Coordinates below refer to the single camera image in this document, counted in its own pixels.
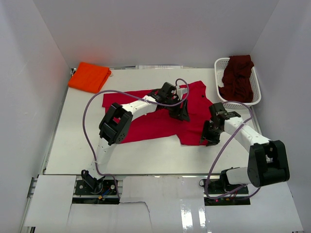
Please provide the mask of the bright red t shirt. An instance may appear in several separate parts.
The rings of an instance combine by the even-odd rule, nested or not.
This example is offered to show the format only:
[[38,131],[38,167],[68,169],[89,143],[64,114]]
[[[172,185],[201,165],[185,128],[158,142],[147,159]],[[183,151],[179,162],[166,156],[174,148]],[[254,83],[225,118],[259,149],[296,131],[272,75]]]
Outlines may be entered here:
[[211,118],[209,106],[212,102],[206,98],[206,86],[202,81],[190,83],[189,88],[189,122],[172,118],[166,109],[160,109],[135,119],[122,143],[177,135],[182,145],[206,146],[208,142],[201,141],[201,136],[204,122]]

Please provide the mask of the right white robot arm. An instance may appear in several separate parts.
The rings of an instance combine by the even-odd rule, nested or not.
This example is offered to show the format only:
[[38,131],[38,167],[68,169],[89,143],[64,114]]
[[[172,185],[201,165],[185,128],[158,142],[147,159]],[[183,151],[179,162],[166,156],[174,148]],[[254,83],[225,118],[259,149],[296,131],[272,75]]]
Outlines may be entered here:
[[247,125],[240,114],[228,112],[219,102],[209,107],[210,120],[204,122],[201,142],[208,146],[220,143],[220,135],[227,133],[248,152],[246,167],[225,169],[219,179],[211,181],[210,174],[202,180],[205,191],[220,189],[224,193],[237,191],[240,186],[252,184],[256,188],[286,182],[290,178],[286,148],[280,140],[270,140]]

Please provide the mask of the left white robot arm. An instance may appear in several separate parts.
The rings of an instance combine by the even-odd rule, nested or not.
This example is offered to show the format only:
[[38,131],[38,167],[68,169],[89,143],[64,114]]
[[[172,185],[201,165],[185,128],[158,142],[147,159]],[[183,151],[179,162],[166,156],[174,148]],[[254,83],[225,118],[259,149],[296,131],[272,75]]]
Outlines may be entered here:
[[93,155],[90,170],[82,170],[81,172],[86,188],[93,194],[102,190],[103,179],[108,174],[101,173],[99,168],[107,167],[116,145],[127,137],[130,125],[135,119],[166,109],[170,117],[181,121],[190,121],[188,114],[189,94],[188,85],[180,87],[177,84],[172,85],[165,82],[161,88],[152,90],[142,98],[124,93],[125,96],[134,98],[134,102],[111,104],[99,124],[99,148],[94,149],[91,141],[86,137]]

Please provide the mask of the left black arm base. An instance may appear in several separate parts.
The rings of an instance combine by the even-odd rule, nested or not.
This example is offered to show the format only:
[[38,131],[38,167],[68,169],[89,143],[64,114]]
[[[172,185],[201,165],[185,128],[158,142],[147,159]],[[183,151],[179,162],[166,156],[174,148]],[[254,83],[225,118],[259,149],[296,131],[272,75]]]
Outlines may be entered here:
[[100,179],[94,188],[88,185],[84,180],[77,180],[73,193],[73,204],[101,204],[101,205],[117,205],[120,198],[117,195],[121,190],[116,185],[118,181],[110,179]]

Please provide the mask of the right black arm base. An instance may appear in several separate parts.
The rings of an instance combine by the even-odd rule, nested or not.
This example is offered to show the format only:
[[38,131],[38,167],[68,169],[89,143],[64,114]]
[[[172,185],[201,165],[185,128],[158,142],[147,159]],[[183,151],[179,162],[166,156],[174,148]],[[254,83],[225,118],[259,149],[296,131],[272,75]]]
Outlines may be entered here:
[[[239,184],[231,185],[225,184],[225,181],[223,181],[220,176],[211,176],[209,180],[209,184],[207,187],[208,194],[211,197],[217,197],[222,194],[228,193],[231,190],[234,190],[235,188],[239,187]],[[238,191],[235,191],[232,194],[226,195],[224,197],[221,197],[219,199],[211,199],[208,198],[204,192],[204,202],[205,206],[238,206],[238,205],[250,205],[250,199],[246,199],[246,197],[249,195],[249,190],[246,187],[241,188]]]

